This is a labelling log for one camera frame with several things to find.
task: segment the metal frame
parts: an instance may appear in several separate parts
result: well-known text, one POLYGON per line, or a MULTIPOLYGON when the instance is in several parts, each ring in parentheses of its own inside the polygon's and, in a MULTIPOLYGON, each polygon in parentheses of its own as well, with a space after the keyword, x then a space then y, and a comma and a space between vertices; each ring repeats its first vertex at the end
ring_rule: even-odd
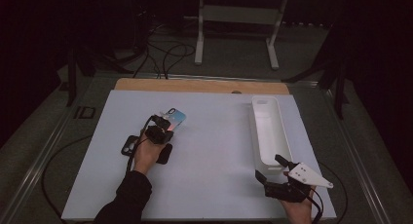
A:
POLYGON ((228 22, 246 22, 269 24, 274 26, 273 34, 266 40, 268 55, 270 57, 271 68, 279 69, 274 43, 282 23, 283 12, 288 0, 282 0, 278 9, 262 9, 262 8, 242 8, 242 7, 226 7, 205 5, 204 0, 200 0, 199 17, 198 17, 198 41, 195 52, 195 64, 203 63, 204 52, 204 21, 228 21, 228 22))

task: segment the white plastic container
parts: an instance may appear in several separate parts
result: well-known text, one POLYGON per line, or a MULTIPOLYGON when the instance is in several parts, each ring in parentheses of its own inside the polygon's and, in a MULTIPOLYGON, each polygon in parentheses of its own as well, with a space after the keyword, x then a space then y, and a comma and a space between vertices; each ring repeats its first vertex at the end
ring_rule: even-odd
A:
POLYGON ((277 99, 274 96, 254 96, 249 120, 255 169, 264 175, 281 173, 284 167, 276 161, 276 154, 288 161, 292 158, 277 99))

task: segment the floor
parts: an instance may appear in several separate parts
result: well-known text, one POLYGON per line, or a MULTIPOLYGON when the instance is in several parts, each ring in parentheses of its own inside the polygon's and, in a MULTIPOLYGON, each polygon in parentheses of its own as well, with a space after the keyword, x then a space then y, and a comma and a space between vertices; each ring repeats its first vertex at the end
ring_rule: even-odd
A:
MULTIPOLYGON (((181 32, 159 26, 150 38, 150 56, 141 68, 138 67, 145 56, 123 65, 132 72, 139 69, 135 75, 139 78, 168 76, 170 79, 279 82, 308 69, 328 33, 319 27, 283 25, 276 41, 280 69, 275 71, 270 67, 264 42, 267 30, 253 28, 250 33, 250 28, 238 29, 227 32, 222 30, 222 25, 208 25, 204 61, 199 66, 194 64, 191 54, 197 39, 194 23, 188 21, 181 32), (173 46, 177 47, 166 53, 173 46)), ((119 57, 127 54, 117 53, 119 57)), ((61 212, 108 93, 118 78, 133 76, 119 74, 102 64, 96 67, 94 77, 84 77, 78 72, 79 94, 72 107, 65 106, 66 92, 54 91, 2 147, 0 223, 61 223, 45 199, 41 182, 44 181, 56 211, 61 212), (73 118, 78 106, 96 108, 94 118, 73 118)), ((64 82, 66 67, 59 72, 64 82)), ((337 215, 345 213, 341 223, 361 220, 362 223, 410 223, 412 196, 352 83, 346 82, 347 103, 343 105, 344 120, 341 121, 331 108, 331 92, 316 87, 320 75, 313 74, 289 84, 288 88, 297 101, 317 158, 327 165, 321 167, 322 173, 335 184, 341 184, 340 180, 344 184, 330 192, 337 215)))

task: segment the gray carpet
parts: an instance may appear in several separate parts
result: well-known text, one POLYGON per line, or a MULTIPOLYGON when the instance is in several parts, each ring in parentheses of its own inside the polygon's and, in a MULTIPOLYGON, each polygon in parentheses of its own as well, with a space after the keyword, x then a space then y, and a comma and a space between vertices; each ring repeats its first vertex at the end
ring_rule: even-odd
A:
MULTIPOLYGON (((220 35, 211 32, 206 38, 204 63, 194 65, 194 57, 188 56, 178 62, 169 72, 170 77, 179 76, 208 76, 217 78, 244 78, 259 80, 279 80, 293 76, 310 67, 319 46, 322 44, 327 31, 313 27, 283 27, 277 40, 276 51, 279 56, 281 69, 273 71, 270 68, 265 44, 262 38, 254 37, 247 40, 231 37, 219 38, 220 35)), ((173 39, 195 46, 196 37, 190 30, 178 35, 157 34, 151 40, 173 39)), ((159 43, 165 50, 171 44, 159 43)), ((180 48, 175 53, 182 53, 180 48)), ((150 54, 162 66, 164 53, 150 49, 150 54)), ((143 61, 143 57, 127 66, 130 70, 143 61)), ((155 77, 154 64, 151 60, 145 63, 138 77, 155 77)), ((119 75, 101 67, 94 78, 79 77, 80 92, 77 106, 96 108, 93 119, 73 119, 75 108, 65 107, 67 93, 56 90, 30 116, 5 146, 0 150, 0 212, 5 213, 7 204, 15 196, 25 173, 40 154, 44 145, 52 145, 48 140, 56 131, 58 120, 69 116, 62 127, 62 134, 55 137, 56 148, 75 142, 82 137, 92 135, 98 122, 98 116, 104 106, 106 97, 113 89, 119 75)), ((307 78, 316 81, 319 74, 307 78)), ((349 103, 343 106, 344 121, 337 121, 331 112, 331 99, 318 89, 308 85, 289 87, 299 107, 303 122, 318 160, 332 169, 343 181, 349 196, 347 213, 342 223, 380 223, 377 221, 374 206, 366 199, 366 191, 362 179, 359 178, 354 160, 350 157, 349 139, 343 134, 343 126, 351 137, 351 142, 357 149, 363 166, 368 171, 369 179, 374 185, 380 201, 392 223, 411 223, 413 220, 413 200, 408 189, 402 182, 401 176, 395 169, 380 135, 371 123, 368 114, 360 104, 350 82, 346 84, 346 97, 349 103)), ((82 163, 90 139, 85 138, 67 148, 62 149, 49 164, 45 174, 47 192, 62 211, 69 191, 82 163)), ((336 186, 329 191, 337 215, 340 216, 345 208, 345 193, 338 179, 328 170, 320 166, 323 175, 336 186)), ((29 190, 27 201, 22 206, 12 223, 60 223, 53 210, 46 203, 41 192, 40 182, 29 190)), ((321 223, 336 223, 337 220, 327 220, 321 223)))

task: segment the dark background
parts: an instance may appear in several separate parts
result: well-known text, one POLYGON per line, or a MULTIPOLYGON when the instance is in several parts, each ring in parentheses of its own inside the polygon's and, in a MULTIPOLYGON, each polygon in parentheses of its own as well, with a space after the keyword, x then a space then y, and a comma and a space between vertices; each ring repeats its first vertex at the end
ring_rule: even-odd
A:
MULTIPOLYGON (((277 6, 280 0, 206 0, 277 6)), ((382 135, 410 189, 413 178, 413 0, 288 0, 283 20, 330 28, 318 59, 345 59, 347 78, 382 135)), ((198 0, 151 0, 151 14, 177 28, 198 14, 198 0)), ((3 145, 59 86, 73 39, 110 50, 98 0, 0 0, 3 145)))

